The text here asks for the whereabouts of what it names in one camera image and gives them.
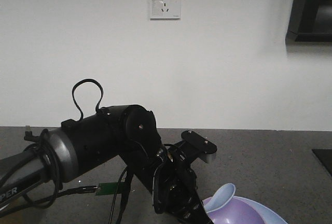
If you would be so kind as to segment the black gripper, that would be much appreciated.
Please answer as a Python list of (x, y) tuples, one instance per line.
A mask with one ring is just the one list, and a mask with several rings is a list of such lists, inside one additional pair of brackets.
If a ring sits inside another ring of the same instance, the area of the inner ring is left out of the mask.
[(157, 214), (169, 214), (180, 223), (212, 223), (197, 193), (197, 176), (191, 163), (199, 158), (215, 159), (215, 145), (203, 141), (199, 147), (188, 141), (165, 144), (157, 153), (161, 160), (153, 175), (152, 203)]

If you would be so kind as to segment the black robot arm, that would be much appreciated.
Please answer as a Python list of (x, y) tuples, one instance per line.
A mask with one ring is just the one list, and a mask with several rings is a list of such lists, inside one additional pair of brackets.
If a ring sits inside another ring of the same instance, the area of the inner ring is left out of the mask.
[[(168, 213), (181, 223), (210, 223), (197, 193), (195, 159), (210, 162), (217, 147), (194, 131), (181, 141), (163, 144), (153, 112), (139, 105), (103, 107), (95, 115), (63, 121), (59, 128), (35, 136), (26, 131), (30, 144), (23, 152), (1, 160), (1, 207), (26, 198), (27, 207), (48, 208), (65, 195), (62, 185), (120, 156), (126, 168), (116, 185), (120, 209), (129, 200), (133, 177), (151, 193), (154, 211)], [(53, 194), (34, 201), (27, 193), (53, 181)]]

